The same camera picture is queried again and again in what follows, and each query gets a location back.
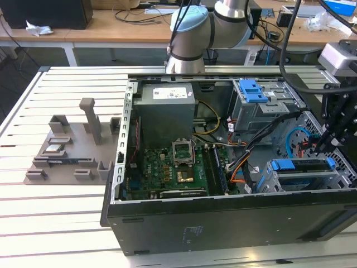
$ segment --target floor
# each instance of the floor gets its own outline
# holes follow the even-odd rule
[[[0,63],[0,123],[10,112],[38,70],[38,67],[23,50],[17,48],[17,60],[1,57],[0,53],[0,58],[2,59]],[[68,66],[66,55],[62,49],[34,47],[26,49],[26,51],[39,66]],[[81,66],[153,66],[162,65],[166,59],[165,49],[116,49],[116,61],[111,61],[109,49],[77,49],[76,54]],[[241,50],[219,50],[216,64],[243,65],[245,55],[246,52]],[[265,65],[266,58],[267,53],[264,50],[256,64]],[[278,55],[271,53],[268,64],[275,64],[278,60],[277,58]],[[302,59],[295,58],[292,59],[292,62],[301,64]]]

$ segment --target metal slotted table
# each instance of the metal slotted table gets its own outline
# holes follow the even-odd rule
[[[326,75],[313,66],[289,66],[310,87]],[[207,72],[276,73],[275,66],[216,66]],[[163,67],[55,67],[39,71],[0,126],[0,267],[355,267],[357,224],[327,242],[168,253],[126,258],[110,228],[99,225],[105,186],[24,185],[26,170],[50,128],[53,114],[86,122],[81,98],[95,99],[102,122],[120,116],[128,74],[163,73]]]

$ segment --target plastic bag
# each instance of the plastic bag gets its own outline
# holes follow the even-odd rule
[[[35,35],[37,37],[39,37],[40,35],[49,35],[49,34],[54,33],[54,32],[52,32],[52,30],[49,26],[40,27],[40,26],[32,25],[28,21],[26,21],[26,23],[27,23],[26,31],[28,31],[30,34]]]
[[[304,22],[304,26],[309,32],[320,31],[320,30],[330,30],[328,27],[331,20],[334,18],[330,16],[326,11],[316,14],[315,18],[308,18]]]

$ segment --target desk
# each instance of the desk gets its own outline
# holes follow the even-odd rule
[[[262,8],[273,8],[279,10],[282,2],[273,0],[256,0]],[[141,14],[137,16],[129,15],[129,20],[139,20],[141,18],[153,17],[155,15]],[[61,47],[65,50],[70,66],[78,66],[74,48],[76,47],[106,47],[113,48],[162,48],[165,49],[171,37],[171,31],[162,18],[159,25],[137,26],[116,20],[110,10],[94,10],[93,19],[86,30],[54,29],[55,33],[48,36],[31,36],[26,30],[11,30],[7,23],[9,33],[24,47]],[[276,18],[267,18],[271,23],[276,22]],[[296,19],[289,40],[289,50],[309,51],[323,47],[327,42],[337,42],[346,39],[347,36],[340,31],[330,32],[308,32],[302,26],[305,19]],[[13,41],[0,28],[0,46],[14,47]],[[248,50],[244,65],[253,65],[256,53],[260,50],[262,42],[255,38],[249,40],[245,46],[234,49]]]
[[[213,66],[207,72],[233,69],[279,74],[277,66]],[[269,266],[288,259],[287,267],[354,267],[354,224],[327,242],[235,248],[126,258],[110,228],[99,225],[104,186],[24,185],[26,170],[37,155],[54,113],[69,122],[86,122],[78,107],[95,98],[101,122],[121,116],[128,74],[163,73],[163,67],[54,67],[38,72],[0,126],[0,267],[99,268]],[[327,82],[314,66],[287,66],[312,88]]]

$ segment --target wooden table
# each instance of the wooden table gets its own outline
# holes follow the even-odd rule
[[[273,0],[256,0],[262,8],[272,8],[275,11],[281,9],[283,2]],[[129,15],[128,20],[140,20],[153,17],[155,15]],[[26,30],[11,30],[9,33],[24,47],[61,47],[65,50],[70,66],[78,66],[75,55],[76,47],[105,47],[110,50],[112,59],[115,59],[113,48],[163,48],[171,37],[169,25],[163,18],[156,19],[160,24],[138,26],[118,21],[114,18],[110,10],[95,10],[93,18],[86,30],[54,29],[55,33],[48,36],[31,36]],[[268,22],[276,23],[276,18],[267,18]],[[166,16],[166,21],[171,22],[171,17]],[[340,31],[308,32],[303,26],[305,19],[296,19],[292,34],[289,40],[289,50],[309,51],[323,47],[327,42],[337,42],[349,37]],[[273,26],[268,26],[269,30],[278,31]],[[16,46],[0,28],[0,46]],[[249,40],[246,45],[235,47],[235,49],[248,50],[244,65],[253,65],[257,52],[261,49],[262,42],[255,38]]]

